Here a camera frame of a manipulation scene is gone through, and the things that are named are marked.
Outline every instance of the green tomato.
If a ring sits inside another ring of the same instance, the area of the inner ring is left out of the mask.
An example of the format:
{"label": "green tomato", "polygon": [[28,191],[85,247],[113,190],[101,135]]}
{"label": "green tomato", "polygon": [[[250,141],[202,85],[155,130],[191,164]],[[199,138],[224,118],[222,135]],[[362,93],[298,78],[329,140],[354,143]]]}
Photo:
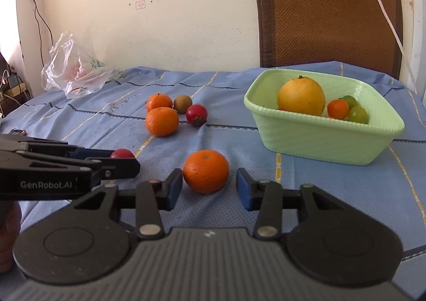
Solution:
{"label": "green tomato", "polygon": [[348,114],[348,120],[356,123],[368,123],[368,114],[366,110],[360,106],[352,108]]}
{"label": "green tomato", "polygon": [[347,102],[347,103],[348,103],[348,105],[349,105],[349,110],[351,110],[352,108],[354,108],[354,107],[356,107],[356,106],[359,106],[359,104],[358,104],[357,100],[356,100],[354,97],[352,97],[352,96],[344,96],[344,97],[342,97],[342,99],[343,99],[345,102]]}

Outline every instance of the basket rim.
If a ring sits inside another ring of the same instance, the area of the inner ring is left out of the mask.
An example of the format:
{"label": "basket rim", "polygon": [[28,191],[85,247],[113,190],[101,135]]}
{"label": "basket rim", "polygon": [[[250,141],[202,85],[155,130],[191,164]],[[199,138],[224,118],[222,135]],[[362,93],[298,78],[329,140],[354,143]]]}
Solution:
{"label": "basket rim", "polygon": [[308,123],[311,125],[319,125],[322,127],[332,127],[337,129],[344,129],[347,131],[356,131],[358,133],[369,133],[369,134],[377,134],[377,135],[386,135],[386,136],[397,136],[401,134],[404,131],[405,123],[401,116],[395,111],[392,105],[389,104],[389,102],[379,93],[377,90],[371,86],[370,84],[354,79],[345,77],[346,81],[353,81],[355,83],[363,84],[363,86],[369,87],[371,90],[376,92],[381,100],[385,102],[385,105],[387,105],[390,108],[390,111],[392,112],[392,115],[395,117],[395,121],[397,122],[397,127],[395,128],[387,128],[387,127],[378,127],[375,125],[369,125],[369,124],[362,124],[362,123],[356,123],[356,122],[350,122],[350,121],[343,121],[339,119],[330,119],[327,117],[321,117],[321,116],[313,116],[313,115],[306,115],[306,114],[299,114],[295,112],[286,112],[283,110],[277,110],[277,109],[271,109],[266,108],[257,104],[254,104],[252,101],[250,101],[249,96],[256,90],[259,83],[262,81],[262,79],[266,76],[268,76],[270,73],[277,73],[282,71],[297,71],[304,74],[321,74],[321,76],[329,76],[334,77],[337,79],[342,79],[341,76],[334,75],[334,74],[327,74],[327,73],[320,73],[320,72],[312,72],[312,71],[303,71],[303,70],[297,70],[297,69],[286,69],[286,68],[271,68],[263,71],[250,85],[247,92],[244,95],[244,105],[247,109],[249,109],[251,112],[256,113],[258,115],[269,117],[269,118],[278,118],[278,119],[285,119],[292,122],[299,122],[299,123]]}

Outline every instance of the light green plastic basket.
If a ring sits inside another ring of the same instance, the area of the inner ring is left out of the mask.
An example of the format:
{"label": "light green plastic basket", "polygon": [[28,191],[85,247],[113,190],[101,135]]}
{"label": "light green plastic basket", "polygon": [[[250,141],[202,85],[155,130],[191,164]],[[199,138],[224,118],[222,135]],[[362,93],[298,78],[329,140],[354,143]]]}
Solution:
{"label": "light green plastic basket", "polygon": [[[319,83],[325,94],[322,117],[277,110],[281,86],[299,75]],[[367,125],[327,118],[327,104],[355,97],[370,116]],[[266,148],[328,162],[367,165],[404,130],[404,121],[370,85],[362,81],[308,71],[270,69],[260,74],[244,96]]]}

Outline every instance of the yellow grapefruit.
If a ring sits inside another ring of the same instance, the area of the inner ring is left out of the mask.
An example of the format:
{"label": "yellow grapefruit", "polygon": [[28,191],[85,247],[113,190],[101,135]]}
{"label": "yellow grapefruit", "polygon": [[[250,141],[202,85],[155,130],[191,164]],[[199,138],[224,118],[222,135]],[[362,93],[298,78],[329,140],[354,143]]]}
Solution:
{"label": "yellow grapefruit", "polygon": [[277,102],[280,110],[321,116],[325,107],[325,96],[315,80],[299,76],[287,81],[280,88]]}

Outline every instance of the orange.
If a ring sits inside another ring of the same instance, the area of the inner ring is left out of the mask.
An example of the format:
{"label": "orange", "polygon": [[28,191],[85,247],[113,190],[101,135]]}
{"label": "orange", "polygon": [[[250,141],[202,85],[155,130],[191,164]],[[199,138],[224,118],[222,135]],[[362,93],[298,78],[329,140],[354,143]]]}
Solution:
{"label": "orange", "polygon": [[156,137],[165,137],[176,131],[179,125],[179,116],[172,108],[152,109],[145,118],[148,131]]}
{"label": "orange", "polygon": [[327,114],[331,118],[345,119],[349,114],[349,104],[343,99],[336,99],[327,105]]}
{"label": "orange", "polygon": [[321,86],[304,76],[287,81],[278,92],[278,109],[299,114],[321,116],[325,96]]}
{"label": "orange", "polygon": [[214,150],[191,154],[184,163],[184,179],[197,193],[208,194],[221,189],[229,177],[229,163]]}
{"label": "orange", "polygon": [[161,107],[173,108],[173,101],[168,95],[157,93],[148,98],[146,102],[146,111],[150,112],[152,109]]}

